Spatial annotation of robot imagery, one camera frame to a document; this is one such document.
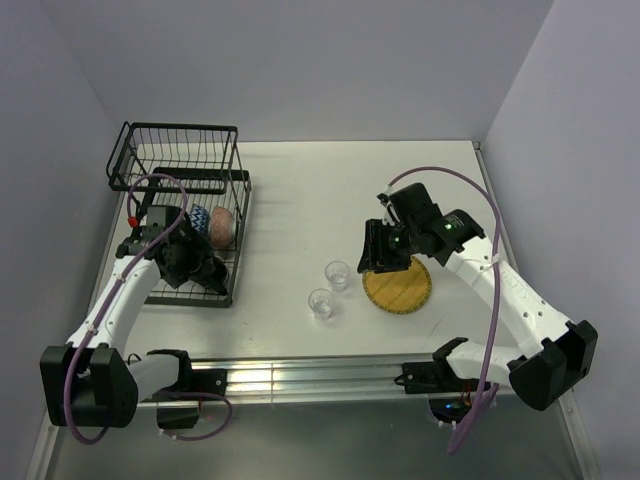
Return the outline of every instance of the round yellow mat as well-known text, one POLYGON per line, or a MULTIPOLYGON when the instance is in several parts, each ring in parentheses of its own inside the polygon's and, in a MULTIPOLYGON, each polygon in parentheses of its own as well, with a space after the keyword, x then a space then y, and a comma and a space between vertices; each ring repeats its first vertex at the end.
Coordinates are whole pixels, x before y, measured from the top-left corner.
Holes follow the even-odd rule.
POLYGON ((364 292, 375 306, 405 315, 422 307, 431 295, 431 275, 424 264, 411 257, 409 270, 362 275, 364 292))

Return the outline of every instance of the white wall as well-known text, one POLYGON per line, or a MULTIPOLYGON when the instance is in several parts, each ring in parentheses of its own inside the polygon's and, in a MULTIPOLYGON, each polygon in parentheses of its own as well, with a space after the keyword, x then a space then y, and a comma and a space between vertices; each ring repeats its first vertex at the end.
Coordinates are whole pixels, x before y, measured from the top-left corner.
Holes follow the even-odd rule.
POLYGON ((577 387, 605 478, 638 478, 640 3, 557 0, 485 142, 524 276, 598 329, 577 387))
POLYGON ((0 2, 0 477, 24 478, 45 411, 38 363, 86 313, 116 195, 113 124, 39 3, 0 2))
POLYGON ((552 0, 42 0, 116 124, 482 139, 552 0))

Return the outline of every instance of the purple cable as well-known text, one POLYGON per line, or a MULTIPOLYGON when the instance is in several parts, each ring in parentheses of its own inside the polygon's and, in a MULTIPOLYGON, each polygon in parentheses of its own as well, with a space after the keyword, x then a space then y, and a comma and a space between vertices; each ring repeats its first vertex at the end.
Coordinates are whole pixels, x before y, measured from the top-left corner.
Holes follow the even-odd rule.
POLYGON ((148 175, 143 175, 138 180, 136 180, 133 183, 133 185, 131 185, 131 188, 129 189, 129 194, 127 196, 127 215, 129 217, 132 216, 131 201, 133 200, 133 193, 135 192, 136 187, 144 180, 148 180, 150 178, 163 178, 165 180, 169 180, 175 183, 180 188, 180 193, 182 193, 182 206, 180 210, 180 215, 169 226, 169 228, 167 228, 164 232, 158 235, 151 243, 149 243, 149 245, 147 245, 135 257, 133 257, 133 260, 131 260, 127 264, 127 266, 122 271, 120 278, 116 280, 116 282, 113 284, 113 287, 107 294, 107 297, 105 298, 104 302, 100 306, 100 310, 98 310, 96 318, 93 320, 93 323, 91 324, 90 329, 87 330, 87 333, 85 334, 84 338, 80 342, 80 345, 78 345, 78 348, 73 354, 73 357, 71 358, 71 363, 69 364, 69 369, 67 370, 67 376, 65 377, 65 380, 64 380, 64 394, 63 394, 64 418, 74 438, 78 440, 80 443, 84 443, 85 445, 94 445, 98 443, 102 439, 102 437, 104 437, 104 434, 107 433, 107 430, 109 429, 109 427, 104 427, 100 431, 100 433, 98 433, 98 435, 95 436, 94 438, 87 438, 84 435, 82 435, 82 433, 80 433, 80 430, 78 430, 78 426, 73 421, 73 414, 71 412, 71 385, 73 384, 73 378, 75 376, 75 371, 78 366, 78 361, 80 360, 80 356, 83 350, 87 348, 87 345, 89 345, 89 342, 91 341, 91 338, 94 335, 93 332, 97 330, 100 324, 102 323, 102 320, 104 319, 104 316, 107 314, 107 311, 109 310, 111 303, 113 303, 113 300, 116 297, 118 291, 120 290, 120 287, 126 281, 127 275, 131 273, 131 270, 133 269, 133 267, 135 267, 136 264, 140 260, 142 260, 142 258, 144 258, 145 254, 149 250, 151 250, 153 247, 155 247, 160 242, 162 242, 165 238, 167 238, 167 236, 173 230, 175 230, 178 227, 178 225, 180 225, 180 222, 182 221, 184 215, 187 213, 187 200, 188 200, 187 192, 185 191, 182 184, 175 178, 169 175, 165 175, 164 173, 151 173, 148 175))
MULTIPOLYGON (((482 196, 487 200, 491 210, 493 211, 493 216, 496 219, 496 229, 493 234, 493 247, 491 250, 491 256, 495 258, 498 254, 498 244, 500 242, 500 230, 501 230, 501 221, 500 221, 500 212, 498 211, 498 206, 491 199, 489 194, 476 182, 471 180, 469 177, 456 172, 455 170, 451 170, 449 168, 444 167, 417 167, 412 168, 411 170, 407 170, 404 173, 401 173, 396 178, 389 182, 389 186, 392 187, 399 180, 403 179, 407 175, 411 175, 416 172, 443 172, 448 173, 449 175, 453 175, 461 180, 464 180, 473 188, 478 190, 482 196)), ((489 325, 489 335, 487 337, 487 347, 484 351, 484 358, 482 360, 482 368, 480 369, 480 379, 478 382, 478 389, 476 390, 476 394, 473 399, 473 405, 471 406, 471 410, 467 415, 462 419, 462 421, 457 425, 456 430, 451 434, 451 440, 449 440, 449 445, 447 446, 447 453, 454 454, 458 451, 458 449, 462 446, 465 439, 469 435, 471 431, 471 427, 473 423, 478 419, 486 410, 489 408, 491 403, 496 397, 498 393, 498 385, 493 385, 488 393, 484 393, 484 384, 487 380, 487 373, 489 372, 489 364, 491 363, 491 351, 493 350, 493 344, 496 338, 496 330, 498 329, 498 314, 500 312, 500 267, 498 262, 493 263, 493 278, 495 287, 493 290, 493 309, 491 312, 491 324, 489 325)))
POLYGON ((172 397, 197 397, 197 398, 211 398, 213 400, 221 400, 223 401, 226 405, 227 405, 227 418, 224 419, 224 422, 222 422, 222 424, 216 428, 215 430, 212 430, 209 433, 205 433, 204 435, 198 435, 196 437, 185 437, 184 435, 176 435, 173 432, 169 432, 167 430, 163 430, 162 433, 164 435, 167 435, 171 438, 173 438, 174 440, 182 440, 184 442, 195 442, 198 440, 206 440, 207 438, 211 438, 214 435, 219 434, 222 430, 224 430, 227 425, 229 425, 229 422, 231 421, 231 417, 233 416, 233 406, 231 405, 231 402, 229 400, 227 400, 226 397, 223 397, 222 395, 216 395, 215 393, 205 393, 205 392, 169 392, 167 390, 160 390, 160 392, 162 395, 169 395, 172 397))

